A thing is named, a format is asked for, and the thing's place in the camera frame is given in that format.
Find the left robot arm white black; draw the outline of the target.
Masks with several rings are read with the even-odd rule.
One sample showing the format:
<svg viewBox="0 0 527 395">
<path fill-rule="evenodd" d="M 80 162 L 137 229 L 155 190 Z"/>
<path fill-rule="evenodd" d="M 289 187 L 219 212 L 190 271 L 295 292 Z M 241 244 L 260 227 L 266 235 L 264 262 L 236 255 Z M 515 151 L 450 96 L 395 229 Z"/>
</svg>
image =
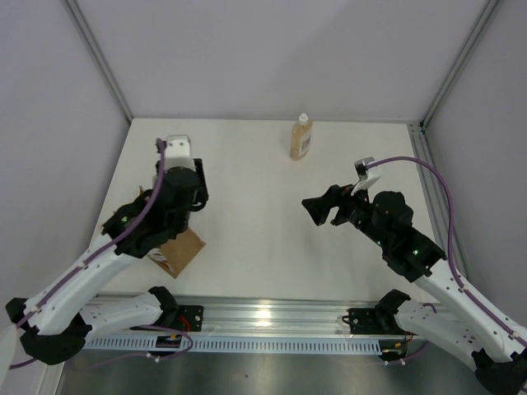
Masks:
<svg viewBox="0 0 527 395">
<path fill-rule="evenodd" d="M 7 315 L 22 331 L 20 344 L 31 360 L 57 365 L 94 337 L 142 326 L 167 330 L 176 324 L 180 307 L 164 286 L 130 300 L 87 307 L 110 280 L 184 233 L 191 213 L 205 208 L 202 160 L 192 159 L 187 166 L 159 160 L 156 171 L 154 187 L 117 209 L 94 243 L 56 281 L 29 299 L 7 303 Z"/>
</svg>

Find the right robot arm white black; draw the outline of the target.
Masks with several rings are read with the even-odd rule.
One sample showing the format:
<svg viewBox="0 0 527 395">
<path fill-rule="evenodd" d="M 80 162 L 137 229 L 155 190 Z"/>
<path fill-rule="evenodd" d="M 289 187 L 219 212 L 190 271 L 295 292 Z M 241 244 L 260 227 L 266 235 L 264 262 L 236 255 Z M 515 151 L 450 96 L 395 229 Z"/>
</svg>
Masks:
<svg viewBox="0 0 527 395">
<path fill-rule="evenodd" d="M 526 329 L 500 314 L 487 299 L 476 301 L 470 284 L 455 282 L 445 252 L 413 227 L 413 210 L 402 193 L 385 191 L 369 198 L 366 191 L 331 186 L 320 197 L 302 200 L 316 225 L 331 209 L 334 226 L 352 224 L 381 248 L 396 274 L 431 295 L 447 313 L 426 309 L 400 291 L 391 290 L 374 308 L 383 332 L 410 332 L 423 337 L 468 366 L 492 394 L 518 394 L 526 388 Z"/>
</svg>

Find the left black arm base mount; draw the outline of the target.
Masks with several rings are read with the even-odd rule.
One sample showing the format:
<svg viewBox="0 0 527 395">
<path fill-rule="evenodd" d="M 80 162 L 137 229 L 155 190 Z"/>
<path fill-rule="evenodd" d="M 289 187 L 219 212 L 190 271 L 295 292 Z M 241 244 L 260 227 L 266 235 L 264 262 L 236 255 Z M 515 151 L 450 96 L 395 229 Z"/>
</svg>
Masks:
<svg viewBox="0 0 527 395">
<path fill-rule="evenodd" d="M 183 332 L 200 332 L 203 325 L 204 307 L 195 304 L 180 304 L 163 286 L 152 287 L 149 291 L 160 303 L 161 316 L 155 326 L 177 329 Z"/>
</svg>

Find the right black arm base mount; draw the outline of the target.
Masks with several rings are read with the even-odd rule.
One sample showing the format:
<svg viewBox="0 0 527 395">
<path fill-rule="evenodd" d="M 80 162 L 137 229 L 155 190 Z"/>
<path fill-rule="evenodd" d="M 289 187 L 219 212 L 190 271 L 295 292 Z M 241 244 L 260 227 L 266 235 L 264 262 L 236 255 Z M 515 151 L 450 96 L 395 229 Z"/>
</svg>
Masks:
<svg viewBox="0 0 527 395">
<path fill-rule="evenodd" d="M 342 321 L 350 327 L 351 334 L 388 335 L 399 334 L 399 327 L 393 316 L 377 308 L 351 308 L 342 316 Z"/>
</svg>

